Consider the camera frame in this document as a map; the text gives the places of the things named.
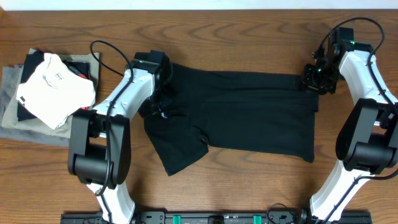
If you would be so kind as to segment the black t-shirt with logo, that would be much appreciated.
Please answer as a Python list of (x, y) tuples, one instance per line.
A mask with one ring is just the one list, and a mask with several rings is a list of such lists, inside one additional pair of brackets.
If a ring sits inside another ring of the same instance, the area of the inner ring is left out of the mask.
[(313, 162), (318, 95), (297, 75), (204, 71), (173, 64), (168, 118), (144, 129), (168, 175), (201, 159), (209, 147), (286, 154)]

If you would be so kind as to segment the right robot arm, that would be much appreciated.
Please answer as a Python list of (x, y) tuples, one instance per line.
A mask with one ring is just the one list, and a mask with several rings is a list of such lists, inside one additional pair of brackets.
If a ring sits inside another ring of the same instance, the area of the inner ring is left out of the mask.
[(376, 64), (371, 44), (341, 40), (320, 47), (315, 65), (307, 65), (304, 84), (319, 93), (331, 93), (342, 78), (354, 108), (336, 139), (337, 161), (321, 189), (309, 200), (301, 223), (359, 223), (366, 215), (345, 215), (344, 208), (370, 180), (397, 164), (397, 98), (389, 91)]

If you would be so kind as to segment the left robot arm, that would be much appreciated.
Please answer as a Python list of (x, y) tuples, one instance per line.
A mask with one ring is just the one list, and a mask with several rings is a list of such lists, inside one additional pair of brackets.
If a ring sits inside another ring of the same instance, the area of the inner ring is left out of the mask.
[(105, 223), (132, 223), (136, 204), (128, 195), (130, 122), (141, 105), (172, 76), (167, 58), (128, 62), (118, 86), (100, 104), (73, 115), (68, 171), (95, 195)]

